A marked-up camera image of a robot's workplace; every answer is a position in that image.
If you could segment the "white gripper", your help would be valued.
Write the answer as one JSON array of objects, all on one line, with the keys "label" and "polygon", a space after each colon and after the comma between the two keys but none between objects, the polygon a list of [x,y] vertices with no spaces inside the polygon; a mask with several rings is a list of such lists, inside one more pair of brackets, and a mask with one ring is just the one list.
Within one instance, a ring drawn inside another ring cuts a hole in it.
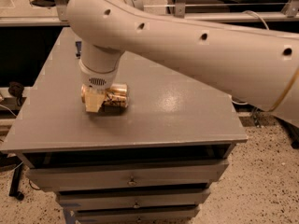
[{"label": "white gripper", "polygon": [[106,98],[106,92],[99,90],[111,87],[118,71],[118,61],[109,63],[106,71],[105,63],[99,63],[97,69],[87,66],[83,61],[79,61],[78,65],[82,84],[91,87],[86,88],[84,93],[86,111],[97,113]]}]

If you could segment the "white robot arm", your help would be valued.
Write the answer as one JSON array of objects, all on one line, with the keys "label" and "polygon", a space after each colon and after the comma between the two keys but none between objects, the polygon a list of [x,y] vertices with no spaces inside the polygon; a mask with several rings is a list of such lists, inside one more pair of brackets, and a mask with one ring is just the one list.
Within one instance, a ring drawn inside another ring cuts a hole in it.
[{"label": "white robot arm", "polygon": [[91,112],[130,51],[299,126],[296,34],[152,15],[141,0],[69,0],[66,15],[82,40]]}]

